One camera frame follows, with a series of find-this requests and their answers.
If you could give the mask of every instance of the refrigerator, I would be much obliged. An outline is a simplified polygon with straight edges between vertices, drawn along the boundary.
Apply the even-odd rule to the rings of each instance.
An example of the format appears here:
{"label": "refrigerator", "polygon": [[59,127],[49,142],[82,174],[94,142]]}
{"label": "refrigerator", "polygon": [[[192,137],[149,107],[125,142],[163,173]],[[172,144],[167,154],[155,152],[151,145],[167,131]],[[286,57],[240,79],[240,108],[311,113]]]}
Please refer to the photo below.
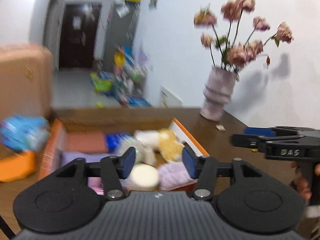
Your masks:
{"label": "refrigerator", "polygon": [[103,70],[114,72],[114,54],[117,47],[132,47],[137,21],[139,16],[140,3],[125,2],[114,3],[110,8],[108,29],[105,36],[105,49],[103,57]]}

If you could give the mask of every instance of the finger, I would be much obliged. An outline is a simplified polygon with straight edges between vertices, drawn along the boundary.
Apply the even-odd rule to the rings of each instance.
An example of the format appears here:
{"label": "finger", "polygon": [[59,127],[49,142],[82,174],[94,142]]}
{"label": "finger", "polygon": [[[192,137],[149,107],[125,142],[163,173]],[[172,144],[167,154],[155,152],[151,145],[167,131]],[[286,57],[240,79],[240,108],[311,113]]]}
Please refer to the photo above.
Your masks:
{"label": "finger", "polygon": [[315,167],[315,174],[316,174],[317,176],[320,175],[320,164],[318,164],[318,165]]}
{"label": "finger", "polygon": [[297,162],[292,162],[291,167],[295,169],[295,168],[298,168],[299,166],[298,166]]}
{"label": "finger", "polygon": [[301,194],[301,196],[303,197],[304,200],[309,200],[311,198],[311,195],[312,195],[310,189],[308,189],[308,188],[303,190],[300,194]]}
{"label": "finger", "polygon": [[299,177],[295,179],[295,183],[297,185],[297,191],[301,193],[308,187],[308,181],[304,177]]}

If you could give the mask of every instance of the blue gripper pad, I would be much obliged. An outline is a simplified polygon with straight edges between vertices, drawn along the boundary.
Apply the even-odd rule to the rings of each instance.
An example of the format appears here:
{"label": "blue gripper pad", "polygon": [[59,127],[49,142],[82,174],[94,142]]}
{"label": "blue gripper pad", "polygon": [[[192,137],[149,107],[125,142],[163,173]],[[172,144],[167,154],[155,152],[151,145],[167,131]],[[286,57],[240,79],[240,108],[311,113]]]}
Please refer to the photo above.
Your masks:
{"label": "blue gripper pad", "polygon": [[244,134],[250,134],[250,135],[261,135],[266,137],[273,137],[276,135],[274,131],[272,131],[270,128],[255,128],[255,127],[248,127],[244,129]]}
{"label": "blue gripper pad", "polygon": [[120,179],[126,179],[129,177],[130,172],[132,171],[132,168],[136,161],[136,149],[133,147],[130,147],[121,158],[122,158],[123,168],[122,168],[122,177]]}
{"label": "blue gripper pad", "polygon": [[196,169],[196,158],[198,157],[196,157],[195,154],[194,156],[191,156],[190,152],[186,148],[182,150],[182,162],[192,179],[198,179],[199,177],[198,171]]}

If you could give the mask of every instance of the flower vase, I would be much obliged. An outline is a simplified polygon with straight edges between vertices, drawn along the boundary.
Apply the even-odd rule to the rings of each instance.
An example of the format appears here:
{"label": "flower vase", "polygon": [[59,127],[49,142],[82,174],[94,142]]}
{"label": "flower vase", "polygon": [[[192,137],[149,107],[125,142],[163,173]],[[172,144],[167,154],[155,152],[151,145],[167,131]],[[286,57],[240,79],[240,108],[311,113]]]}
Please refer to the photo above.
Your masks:
{"label": "flower vase", "polygon": [[236,73],[213,67],[204,89],[205,102],[200,114],[208,120],[219,122],[223,116],[225,104],[231,101],[236,83]]}

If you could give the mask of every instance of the doorway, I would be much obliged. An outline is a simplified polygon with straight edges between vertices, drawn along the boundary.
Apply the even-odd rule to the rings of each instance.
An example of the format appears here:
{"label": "doorway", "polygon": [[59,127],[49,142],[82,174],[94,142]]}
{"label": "doorway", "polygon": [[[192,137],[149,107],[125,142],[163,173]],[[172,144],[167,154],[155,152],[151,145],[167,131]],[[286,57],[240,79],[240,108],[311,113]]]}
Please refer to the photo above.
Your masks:
{"label": "doorway", "polygon": [[66,5],[60,39],[59,69],[92,68],[101,4]]}

